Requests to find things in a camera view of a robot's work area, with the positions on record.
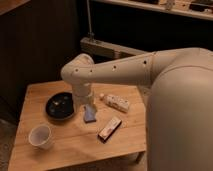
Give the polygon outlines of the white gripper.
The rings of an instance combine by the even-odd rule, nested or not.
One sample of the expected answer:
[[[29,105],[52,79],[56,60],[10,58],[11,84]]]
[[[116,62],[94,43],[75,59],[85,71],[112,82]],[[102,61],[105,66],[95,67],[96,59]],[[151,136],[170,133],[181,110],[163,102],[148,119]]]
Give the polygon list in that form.
[[[79,112],[80,108],[83,105],[89,105],[94,110],[96,110],[94,91],[90,83],[73,85],[72,97],[73,97],[74,111],[76,113]]]

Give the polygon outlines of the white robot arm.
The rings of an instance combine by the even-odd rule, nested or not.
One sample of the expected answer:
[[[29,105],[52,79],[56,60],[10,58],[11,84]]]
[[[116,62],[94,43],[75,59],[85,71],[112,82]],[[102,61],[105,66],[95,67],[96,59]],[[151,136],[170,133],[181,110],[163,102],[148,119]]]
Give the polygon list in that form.
[[[85,104],[94,104],[92,83],[151,86],[166,72],[180,68],[213,70],[213,51],[181,48],[143,53],[95,64],[81,53],[61,69],[61,78],[72,86],[76,113]]]

